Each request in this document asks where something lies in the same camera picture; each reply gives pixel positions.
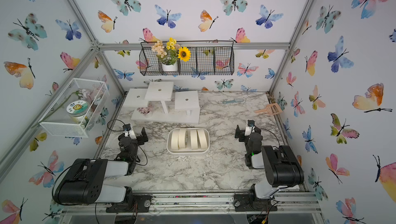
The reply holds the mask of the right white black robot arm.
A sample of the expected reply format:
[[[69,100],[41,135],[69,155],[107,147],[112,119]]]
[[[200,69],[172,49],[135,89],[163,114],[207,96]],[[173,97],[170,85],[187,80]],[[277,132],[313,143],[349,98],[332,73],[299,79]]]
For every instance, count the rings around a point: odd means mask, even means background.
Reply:
[[[235,131],[235,138],[245,145],[245,165],[252,170],[264,170],[266,176],[253,184],[248,193],[234,195],[236,212],[276,210],[275,194],[304,182],[303,169],[291,147],[263,145],[261,131],[251,120],[244,130],[237,127]]]

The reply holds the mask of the white storage box tray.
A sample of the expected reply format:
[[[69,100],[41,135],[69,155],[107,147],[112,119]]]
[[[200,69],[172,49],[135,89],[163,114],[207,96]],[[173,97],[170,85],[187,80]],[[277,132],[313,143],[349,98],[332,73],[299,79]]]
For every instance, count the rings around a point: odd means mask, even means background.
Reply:
[[[203,129],[203,128],[186,128],[187,129],[187,143],[186,143],[186,148],[184,149],[179,149],[177,151],[172,150],[171,149],[171,135],[173,130],[177,130],[177,129],[173,129],[169,135],[168,135],[168,140],[167,140],[167,150],[169,153],[173,154],[173,155],[177,155],[177,156],[188,156],[188,155],[201,155],[201,154],[205,154],[209,151],[210,148],[210,137],[209,137],[209,132],[204,129],[205,134],[206,134],[206,138],[208,141],[208,148],[207,149],[201,149],[200,143],[199,143],[199,138],[198,138],[198,149],[196,150],[192,150],[191,149],[191,142],[190,142],[190,130],[198,130],[198,129]]]

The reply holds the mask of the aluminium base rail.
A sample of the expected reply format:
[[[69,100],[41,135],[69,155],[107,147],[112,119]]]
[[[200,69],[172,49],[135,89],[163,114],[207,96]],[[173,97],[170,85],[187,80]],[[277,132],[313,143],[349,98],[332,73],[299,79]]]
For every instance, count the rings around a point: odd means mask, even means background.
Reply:
[[[254,202],[247,191],[138,192],[135,206],[92,204],[66,207],[62,224],[324,224],[313,193],[287,190]]]

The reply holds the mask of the orange plastic scoop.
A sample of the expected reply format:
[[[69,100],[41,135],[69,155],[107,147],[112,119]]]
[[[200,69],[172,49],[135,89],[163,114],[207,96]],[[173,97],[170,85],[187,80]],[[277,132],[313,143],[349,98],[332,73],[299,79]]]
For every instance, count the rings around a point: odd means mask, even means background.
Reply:
[[[282,113],[283,111],[277,103],[272,103],[272,104],[266,105],[265,108],[255,110],[254,112],[256,114],[267,114],[267,115],[274,116],[274,115],[278,115],[278,114]]]

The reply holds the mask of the artificial flower stem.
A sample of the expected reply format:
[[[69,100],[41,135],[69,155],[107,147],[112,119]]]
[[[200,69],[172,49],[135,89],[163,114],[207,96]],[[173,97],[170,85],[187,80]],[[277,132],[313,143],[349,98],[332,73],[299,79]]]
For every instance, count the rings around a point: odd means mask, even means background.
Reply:
[[[79,89],[77,91],[72,92],[68,97],[66,97],[62,102],[60,102],[59,104],[57,104],[55,107],[51,108],[49,113],[46,114],[41,122],[46,121],[47,119],[49,119],[53,114],[55,114],[60,108],[63,108],[65,106],[65,104],[67,104],[69,102],[69,100],[71,98],[77,98],[77,100],[83,100],[83,99],[87,99],[90,97],[90,95],[92,94],[92,91],[88,90],[88,89]]]

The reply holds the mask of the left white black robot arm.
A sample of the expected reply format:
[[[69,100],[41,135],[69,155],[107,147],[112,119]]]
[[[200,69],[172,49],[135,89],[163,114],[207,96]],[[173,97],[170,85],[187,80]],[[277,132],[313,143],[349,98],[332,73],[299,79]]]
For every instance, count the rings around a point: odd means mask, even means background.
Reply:
[[[118,137],[120,152],[114,160],[77,159],[59,184],[52,190],[52,199],[59,205],[90,205],[109,203],[108,213],[148,212],[150,196],[135,196],[130,187],[114,186],[106,178],[132,175],[140,163],[138,149],[148,142],[145,129],[135,136],[130,126]]]

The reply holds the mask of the clear acrylic wall box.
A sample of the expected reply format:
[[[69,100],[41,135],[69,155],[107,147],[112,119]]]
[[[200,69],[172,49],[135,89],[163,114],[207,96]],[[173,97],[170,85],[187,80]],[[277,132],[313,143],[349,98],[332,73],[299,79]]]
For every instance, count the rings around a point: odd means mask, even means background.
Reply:
[[[53,136],[87,138],[96,124],[105,125],[108,97],[104,81],[73,78],[38,125]]]

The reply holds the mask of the cream tape roll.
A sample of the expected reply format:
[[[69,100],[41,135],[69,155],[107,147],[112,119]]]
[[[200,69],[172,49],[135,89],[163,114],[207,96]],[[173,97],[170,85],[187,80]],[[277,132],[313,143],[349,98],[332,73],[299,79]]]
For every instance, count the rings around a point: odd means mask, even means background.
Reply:
[[[179,141],[179,129],[177,130],[173,130],[172,135],[171,135],[171,149],[172,150],[179,150],[179,145],[178,145],[178,141]]]
[[[191,149],[198,149],[198,133],[197,130],[190,130]]]
[[[180,149],[186,148],[186,143],[187,143],[187,129],[182,128],[179,129],[179,134],[178,134],[178,147]]]
[[[198,129],[197,130],[197,134],[198,134],[198,138],[199,138],[199,143],[200,143],[201,149],[207,149],[208,148],[208,141],[207,141],[204,129]]]

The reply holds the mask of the white tiered display stand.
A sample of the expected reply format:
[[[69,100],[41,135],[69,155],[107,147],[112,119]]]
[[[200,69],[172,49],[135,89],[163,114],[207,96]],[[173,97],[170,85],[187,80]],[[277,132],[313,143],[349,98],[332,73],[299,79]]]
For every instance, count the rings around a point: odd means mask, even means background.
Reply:
[[[143,117],[139,107],[154,107],[150,118]],[[197,91],[174,91],[173,82],[150,82],[146,89],[130,89],[122,105],[132,110],[134,121],[198,124],[200,102]]]

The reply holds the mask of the sunflower bouquet white pot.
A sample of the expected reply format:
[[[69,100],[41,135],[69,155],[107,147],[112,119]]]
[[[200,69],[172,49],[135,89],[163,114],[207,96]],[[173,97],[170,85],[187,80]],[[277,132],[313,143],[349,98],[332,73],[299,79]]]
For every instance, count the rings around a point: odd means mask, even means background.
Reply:
[[[169,38],[166,44],[162,40],[156,41],[151,50],[158,58],[163,72],[176,72],[179,62],[188,62],[191,59],[191,51],[178,44],[174,38]]]

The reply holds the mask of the pink flower white pot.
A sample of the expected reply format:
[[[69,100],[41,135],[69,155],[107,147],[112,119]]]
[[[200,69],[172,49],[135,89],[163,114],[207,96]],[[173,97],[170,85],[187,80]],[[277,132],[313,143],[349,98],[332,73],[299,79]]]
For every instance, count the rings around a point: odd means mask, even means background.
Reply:
[[[154,107],[149,105],[148,107],[139,107],[137,111],[145,118],[150,118],[153,115]]]

